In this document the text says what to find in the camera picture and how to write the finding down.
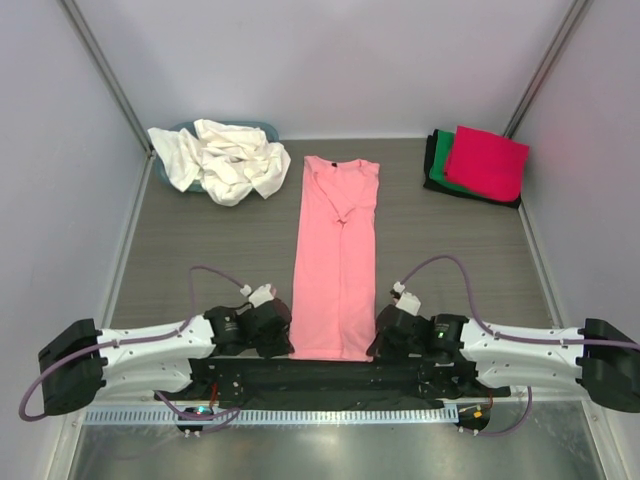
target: crumpled white cloth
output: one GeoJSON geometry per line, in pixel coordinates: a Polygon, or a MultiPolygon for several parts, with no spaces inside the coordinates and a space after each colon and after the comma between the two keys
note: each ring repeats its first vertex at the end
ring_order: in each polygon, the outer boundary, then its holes
{"type": "Polygon", "coordinates": [[[184,128],[148,130],[175,188],[184,192],[197,181],[214,202],[227,207],[254,189],[263,198],[280,189],[291,164],[281,143],[267,142],[259,128],[211,120],[196,120],[194,126],[198,138],[184,128]]]}

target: black fabric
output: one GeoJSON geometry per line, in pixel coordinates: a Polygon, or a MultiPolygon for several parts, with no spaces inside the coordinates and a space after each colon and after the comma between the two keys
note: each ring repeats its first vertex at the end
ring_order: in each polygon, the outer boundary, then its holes
{"type": "Polygon", "coordinates": [[[475,195],[469,195],[464,192],[456,192],[454,190],[449,190],[448,188],[440,185],[435,180],[431,180],[429,178],[429,171],[433,166],[433,161],[436,155],[436,144],[438,143],[438,130],[434,130],[433,135],[429,135],[427,137],[427,149],[424,154],[424,174],[425,181],[423,187],[427,190],[431,190],[433,192],[444,193],[447,195],[451,195],[452,197],[458,198],[468,198],[470,200],[477,200],[479,202],[490,203],[492,205],[502,205],[504,207],[509,208],[518,208],[521,203],[520,195],[513,202],[499,202],[497,200],[491,200],[490,198],[484,197],[476,197],[475,195]]]}
{"type": "Polygon", "coordinates": [[[376,338],[367,355],[385,359],[425,355],[430,331],[429,320],[387,305],[376,317],[376,338]]]}
{"type": "Polygon", "coordinates": [[[206,401],[218,385],[222,408],[255,410],[420,410],[440,408],[440,398],[511,395],[476,381],[475,363],[439,366],[418,357],[373,362],[272,358],[189,359],[193,382],[169,400],[206,401]]]}

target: cable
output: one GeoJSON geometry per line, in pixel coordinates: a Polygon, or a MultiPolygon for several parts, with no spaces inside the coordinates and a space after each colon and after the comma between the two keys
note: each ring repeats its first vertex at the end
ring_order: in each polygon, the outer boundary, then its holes
{"type": "Polygon", "coordinates": [[[229,426],[231,422],[233,422],[236,418],[240,416],[240,413],[241,412],[239,408],[234,409],[233,414],[231,415],[230,418],[226,419],[224,422],[222,422],[219,425],[214,425],[213,427],[209,427],[209,428],[203,428],[202,431],[200,432],[200,436],[206,435],[207,433],[214,433],[214,432],[219,432],[220,430],[224,430],[229,426]]]}
{"type": "Polygon", "coordinates": [[[186,413],[183,412],[182,410],[180,410],[179,408],[177,408],[173,403],[171,403],[167,397],[164,396],[164,394],[162,392],[156,392],[156,395],[158,396],[158,398],[160,400],[162,400],[162,402],[169,407],[169,410],[171,410],[173,413],[175,413],[176,415],[178,415],[180,418],[184,419],[184,420],[196,420],[196,421],[208,421],[208,420],[217,420],[220,417],[224,417],[225,415],[228,415],[229,413],[233,413],[236,411],[239,411],[240,409],[237,407],[233,407],[233,408],[229,408],[227,410],[224,410],[222,412],[219,413],[214,413],[213,415],[198,415],[197,413],[186,413]]]}
{"type": "Polygon", "coordinates": [[[496,332],[489,327],[484,320],[480,317],[478,313],[478,308],[476,307],[475,298],[473,296],[473,290],[471,288],[471,279],[469,277],[469,272],[466,267],[462,264],[462,262],[454,255],[442,254],[436,255],[435,257],[431,257],[424,262],[418,264],[413,270],[411,270],[401,281],[403,285],[413,277],[420,269],[426,267],[430,263],[433,263],[437,260],[447,259],[453,261],[462,276],[464,277],[464,283],[467,288],[467,298],[469,300],[469,307],[471,308],[471,313],[473,315],[473,320],[478,324],[478,326],[487,334],[491,335],[494,338],[509,340],[511,342],[518,343],[528,343],[532,345],[554,345],[554,346],[562,346],[562,345],[594,345],[594,346],[602,346],[602,347],[619,347],[619,348],[630,348],[632,350],[640,351],[640,345],[635,342],[622,342],[617,340],[591,340],[591,339],[562,339],[562,340],[546,340],[541,338],[526,338],[526,337],[517,337],[515,335],[507,335],[504,333],[496,332]]]}
{"type": "MultiPolygon", "coordinates": [[[[418,271],[421,270],[423,267],[426,267],[430,263],[436,262],[438,260],[443,260],[443,259],[453,261],[458,266],[458,268],[460,269],[460,272],[462,273],[462,276],[464,278],[464,284],[467,289],[467,298],[469,301],[469,307],[471,308],[471,314],[473,315],[473,320],[478,324],[478,326],[485,333],[491,335],[496,339],[499,338],[503,340],[509,340],[511,342],[528,343],[531,345],[554,345],[554,346],[594,345],[594,346],[603,346],[603,347],[630,348],[633,350],[640,351],[640,345],[638,345],[635,342],[621,342],[616,340],[568,339],[568,338],[562,339],[562,340],[545,340],[545,339],[539,339],[539,338],[526,338],[526,337],[518,337],[515,335],[507,335],[507,334],[492,330],[491,327],[489,327],[489,325],[487,325],[482,320],[482,318],[480,317],[480,314],[478,313],[478,308],[476,306],[475,298],[473,296],[473,289],[471,288],[471,278],[469,277],[469,272],[467,271],[464,264],[460,261],[460,259],[454,255],[442,254],[442,255],[436,255],[434,257],[428,258],[424,262],[416,265],[407,275],[405,275],[405,277],[400,281],[400,283],[403,285],[406,284],[406,282],[409,281],[411,277],[413,277],[416,273],[418,273],[418,271]]],[[[528,393],[527,409],[525,410],[522,418],[512,427],[506,430],[503,430],[501,432],[477,432],[477,431],[465,429],[465,428],[463,428],[462,431],[467,433],[472,433],[474,435],[478,435],[482,437],[501,437],[501,436],[508,435],[510,433],[515,432],[524,424],[524,422],[527,420],[527,418],[531,414],[531,409],[533,406],[533,392],[530,386],[527,387],[527,393],[528,393]]]]}
{"type": "Polygon", "coordinates": [[[478,436],[478,437],[493,437],[493,438],[504,437],[505,435],[510,435],[512,433],[515,433],[517,430],[520,429],[520,427],[522,427],[522,425],[524,425],[524,423],[527,421],[527,419],[531,415],[531,411],[533,410],[533,391],[531,390],[531,387],[527,387],[527,396],[528,396],[527,408],[522,414],[522,417],[520,418],[520,420],[518,420],[511,427],[505,430],[501,430],[499,432],[479,432],[477,430],[472,430],[470,428],[465,428],[465,427],[460,427],[459,431],[464,433],[470,433],[471,435],[478,436]]]}
{"type": "Polygon", "coordinates": [[[222,308],[227,308],[229,310],[235,310],[236,312],[238,310],[242,310],[245,307],[248,307],[249,305],[251,305],[251,302],[244,302],[242,305],[238,305],[237,307],[228,307],[227,305],[221,305],[222,308]]]}
{"type": "MultiPolygon", "coordinates": [[[[121,340],[120,342],[118,342],[117,340],[112,340],[110,342],[104,342],[104,343],[98,343],[96,345],[91,345],[89,347],[85,347],[82,348],[80,350],[78,350],[77,352],[73,352],[70,355],[67,355],[66,357],[61,358],[60,360],[58,360],[57,362],[53,363],[52,365],[50,365],[47,369],[45,369],[44,372],[42,372],[38,378],[36,378],[33,383],[31,385],[29,385],[29,387],[27,388],[27,391],[25,392],[25,394],[22,396],[22,398],[20,399],[20,405],[18,406],[18,416],[25,422],[37,422],[38,420],[42,420],[43,418],[46,418],[47,415],[45,413],[41,413],[38,415],[29,415],[27,413],[27,403],[29,403],[29,400],[31,399],[31,397],[33,396],[33,392],[35,392],[35,390],[42,385],[42,383],[55,371],[57,371],[58,369],[60,369],[61,367],[63,367],[64,365],[66,365],[69,362],[72,362],[84,355],[88,355],[91,354],[93,352],[97,352],[103,348],[111,348],[111,347],[118,347],[119,345],[137,345],[137,344],[141,344],[141,343],[151,343],[151,342],[159,342],[161,340],[167,340],[169,338],[173,338],[179,334],[181,334],[184,330],[186,330],[189,325],[191,324],[191,322],[193,321],[193,319],[196,316],[196,295],[195,295],[195,289],[193,286],[193,275],[192,273],[195,270],[206,270],[208,272],[212,272],[212,273],[216,273],[218,275],[220,275],[223,278],[226,278],[227,280],[229,280],[231,283],[239,286],[240,288],[244,288],[245,284],[243,284],[242,282],[240,282],[239,280],[235,279],[234,277],[232,277],[231,275],[217,269],[214,267],[208,267],[206,265],[194,265],[189,269],[189,275],[188,275],[188,286],[189,286],[189,302],[191,304],[191,315],[190,318],[188,320],[185,320],[184,322],[182,322],[182,324],[176,329],[176,330],[172,330],[171,332],[167,332],[161,335],[155,335],[155,336],[148,336],[148,337],[140,337],[140,338],[127,338],[124,340],[121,340]]],[[[173,407],[173,405],[166,399],[166,397],[164,397],[164,395],[162,395],[162,393],[160,392],[156,392],[156,394],[158,395],[159,398],[163,399],[164,403],[167,404],[168,406],[170,406],[170,408],[173,410],[175,407],[173,407]]],[[[216,415],[211,415],[208,417],[212,417],[210,418],[211,420],[218,418],[218,416],[216,415]]],[[[195,416],[197,418],[197,420],[206,420],[205,417],[202,417],[201,415],[197,415],[195,416]]]]}
{"type": "Polygon", "coordinates": [[[216,402],[216,398],[218,398],[218,384],[214,383],[213,387],[211,387],[211,398],[209,399],[209,408],[213,408],[213,404],[216,402]]]}

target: laundry basket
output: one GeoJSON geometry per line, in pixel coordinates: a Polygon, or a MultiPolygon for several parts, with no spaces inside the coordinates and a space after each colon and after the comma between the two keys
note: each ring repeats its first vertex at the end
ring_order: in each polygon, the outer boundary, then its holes
{"type": "MultiPolygon", "coordinates": [[[[263,123],[263,122],[219,122],[219,123],[224,123],[225,125],[238,125],[239,127],[259,128],[265,133],[265,135],[267,136],[267,141],[269,143],[277,142],[280,139],[280,137],[278,136],[278,131],[268,123],[263,123]]],[[[191,132],[191,134],[194,137],[198,136],[196,134],[196,128],[193,125],[193,122],[179,123],[178,125],[176,125],[173,128],[170,128],[169,130],[173,132],[179,132],[183,128],[186,128],[187,130],[189,130],[189,132],[191,132]]],[[[169,177],[167,176],[167,171],[164,169],[164,163],[162,163],[162,159],[160,157],[156,158],[153,167],[156,171],[156,175],[158,176],[158,178],[163,183],[166,183],[167,185],[171,185],[171,182],[169,181],[169,177]]],[[[202,188],[202,185],[200,185],[200,182],[196,180],[191,184],[191,186],[189,186],[189,188],[187,188],[187,192],[204,193],[204,188],[202,188]]]]}

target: black cloth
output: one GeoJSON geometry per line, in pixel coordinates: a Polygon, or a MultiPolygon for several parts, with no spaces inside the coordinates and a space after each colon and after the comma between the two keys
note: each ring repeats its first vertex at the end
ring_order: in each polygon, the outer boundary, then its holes
{"type": "Polygon", "coordinates": [[[438,130],[433,131],[433,135],[429,135],[427,137],[427,149],[424,154],[424,175],[425,181],[423,187],[427,190],[431,190],[433,192],[445,193],[447,195],[451,195],[453,197],[458,198],[468,198],[470,200],[477,200],[479,202],[490,203],[492,205],[502,205],[504,207],[509,208],[518,208],[521,203],[520,195],[512,202],[499,202],[497,200],[491,200],[490,198],[484,197],[476,197],[475,195],[469,195],[464,192],[456,192],[454,190],[449,190],[448,188],[440,185],[435,180],[431,180],[429,178],[429,171],[433,166],[433,161],[436,156],[436,144],[438,143],[438,130]]]}

